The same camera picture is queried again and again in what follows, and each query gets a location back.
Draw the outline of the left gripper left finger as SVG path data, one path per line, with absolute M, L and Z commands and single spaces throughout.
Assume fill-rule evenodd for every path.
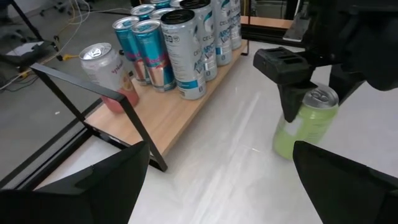
M 127 223 L 149 158 L 141 141 L 37 190 L 2 190 L 1 224 Z

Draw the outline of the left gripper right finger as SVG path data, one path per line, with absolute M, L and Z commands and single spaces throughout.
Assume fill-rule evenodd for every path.
M 397 224 L 397 178 L 305 141 L 293 160 L 323 223 Z

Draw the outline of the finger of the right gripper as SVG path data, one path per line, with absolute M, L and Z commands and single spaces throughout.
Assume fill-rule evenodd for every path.
M 284 119 L 291 123 L 299 112 L 305 94 L 317 87 L 311 81 L 278 85 Z
M 366 81 L 361 72 L 350 72 L 341 66 L 332 66 L 328 86 L 338 95 L 342 105 Z

